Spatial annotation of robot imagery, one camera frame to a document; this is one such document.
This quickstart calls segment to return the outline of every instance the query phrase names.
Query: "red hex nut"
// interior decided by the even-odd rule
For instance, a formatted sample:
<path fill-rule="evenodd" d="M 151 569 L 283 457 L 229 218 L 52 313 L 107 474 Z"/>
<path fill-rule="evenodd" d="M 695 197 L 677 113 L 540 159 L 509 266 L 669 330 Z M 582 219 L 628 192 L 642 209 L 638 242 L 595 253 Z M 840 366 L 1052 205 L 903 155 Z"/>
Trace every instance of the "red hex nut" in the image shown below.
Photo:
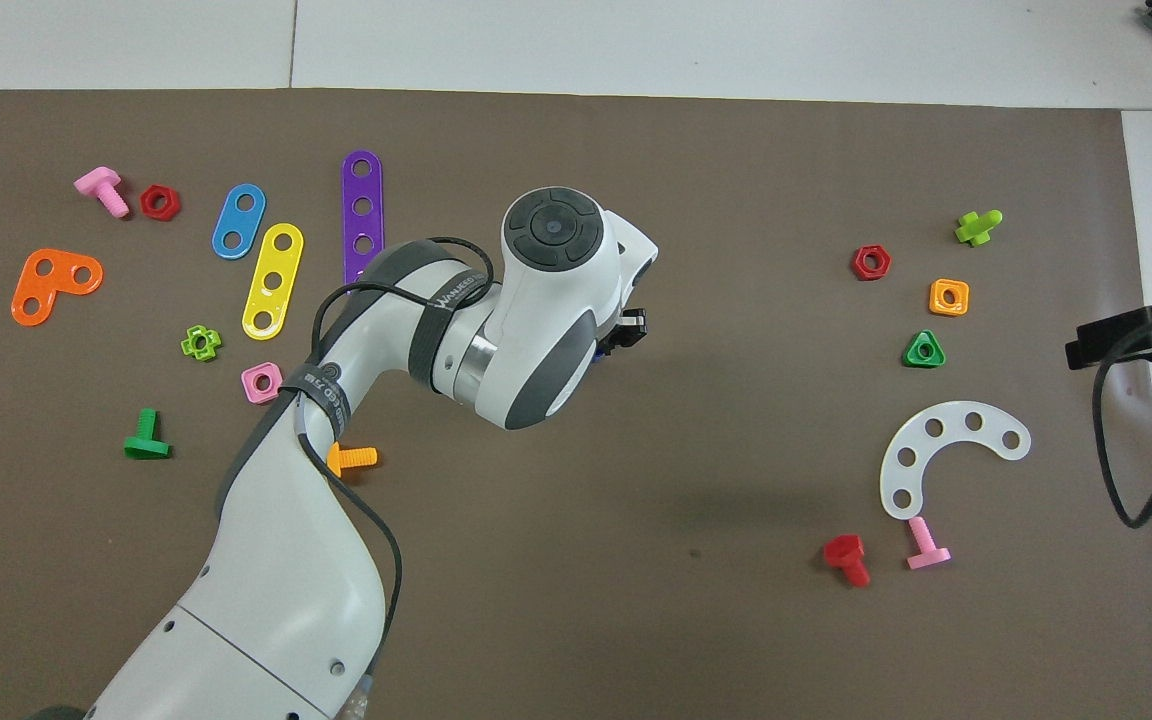
<path fill-rule="evenodd" d="M 851 271 L 863 281 L 877 281 L 887 274 L 892 266 L 892 256 L 882 250 L 882 245 L 864 245 L 851 256 Z"/>
<path fill-rule="evenodd" d="M 855 588 L 869 584 L 869 570 L 865 570 L 865 566 L 861 562 L 861 558 L 864 556 L 865 546 L 861 544 L 859 536 L 839 536 L 824 546 L 826 564 L 842 570 Z"/>
<path fill-rule="evenodd" d="M 165 184 L 151 184 L 141 194 L 141 213 L 145 218 L 156 220 L 170 220 L 180 211 L 180 196 L 177 191 Z"/>

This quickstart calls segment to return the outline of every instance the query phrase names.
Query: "red bolt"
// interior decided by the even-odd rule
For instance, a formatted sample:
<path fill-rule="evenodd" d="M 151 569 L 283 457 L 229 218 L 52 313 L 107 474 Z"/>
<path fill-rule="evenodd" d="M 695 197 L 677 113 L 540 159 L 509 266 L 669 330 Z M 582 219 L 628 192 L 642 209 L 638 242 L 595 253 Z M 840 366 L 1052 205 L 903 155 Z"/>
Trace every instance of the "red bolt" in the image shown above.
<path fill-rule="evenodd" d="M 839 536 L 824 546 L 826 564 L 842 570 L 855 588 L 869 584 L 869 570 L 865 570 L 865 566 L 861 562 L 861 558 L 864 556 L 865 546 L 861 544 L 859 536 Z"/>
<path fill-rule="evenodd" d="M 870 266 L 870 260 L 873 260 L 873 266 Z M 882 250 L 882 245 L 864 245 L 851 256 L 851 271 L 863 281 L 877 281 L 887 274 L 890 266 L 892 256 Z"/>

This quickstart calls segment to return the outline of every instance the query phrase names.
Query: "yellow strip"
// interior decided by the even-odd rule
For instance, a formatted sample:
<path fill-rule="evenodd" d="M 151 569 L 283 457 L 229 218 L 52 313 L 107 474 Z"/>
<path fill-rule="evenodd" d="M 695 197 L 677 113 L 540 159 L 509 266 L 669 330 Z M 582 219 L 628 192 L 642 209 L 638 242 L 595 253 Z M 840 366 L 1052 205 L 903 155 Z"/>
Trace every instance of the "yellow strip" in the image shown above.
<path fill-rule="evenodd" d="M 265 232 L 260 242 L 260 255 L 256 258 L 252 287 L 247 291 L 247 310 L 243 310 L 243 332 L 252 340 L 270 340 L 283 328 L 287 306 L 291 304 L 291 285 L 296 283 L 296 268 L 301 265 L 301 250 L 305 249 L 305 236 L 293 223 L 276 223 Z M 265 324 L 265 316 L 270 323 Z M 257 327 L 257 316 L 262 327 Z"/>

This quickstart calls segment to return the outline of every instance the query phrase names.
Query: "pink square nut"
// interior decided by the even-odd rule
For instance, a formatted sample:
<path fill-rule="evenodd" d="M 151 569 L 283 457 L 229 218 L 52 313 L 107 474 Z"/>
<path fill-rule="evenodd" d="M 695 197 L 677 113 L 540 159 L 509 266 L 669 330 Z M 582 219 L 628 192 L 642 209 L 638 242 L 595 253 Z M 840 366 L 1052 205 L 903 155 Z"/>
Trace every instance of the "pink square nut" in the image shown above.
<path fill-rule="evenodd" d="M 264 406 L 266 402 L 278 397 L 278 388 L 283 384 L 283 372 L 273 363 L 262 363 L 253 367 L 243 370 L 243 392 L 247 393 L 247 401 L 252 406 Z M 270 379 L 265 389 L 256 387 L 260 378 Z"/>

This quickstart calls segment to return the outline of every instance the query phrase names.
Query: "orange bolt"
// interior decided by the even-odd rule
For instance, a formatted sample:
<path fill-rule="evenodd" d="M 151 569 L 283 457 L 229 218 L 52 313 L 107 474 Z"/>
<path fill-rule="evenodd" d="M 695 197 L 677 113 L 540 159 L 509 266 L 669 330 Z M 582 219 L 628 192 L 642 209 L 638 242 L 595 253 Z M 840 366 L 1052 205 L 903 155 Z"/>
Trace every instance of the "orange bolt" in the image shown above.
<path fill-rule="evenodd" d="M 342 468 L 370 468 L 380 460 L 376 454 L 376 447 L 353 447 L 349 450 L 340 450 L 340 444 L 333 442 L 328 450 L 328 468 L 333 473 L 340 476 Z"/>

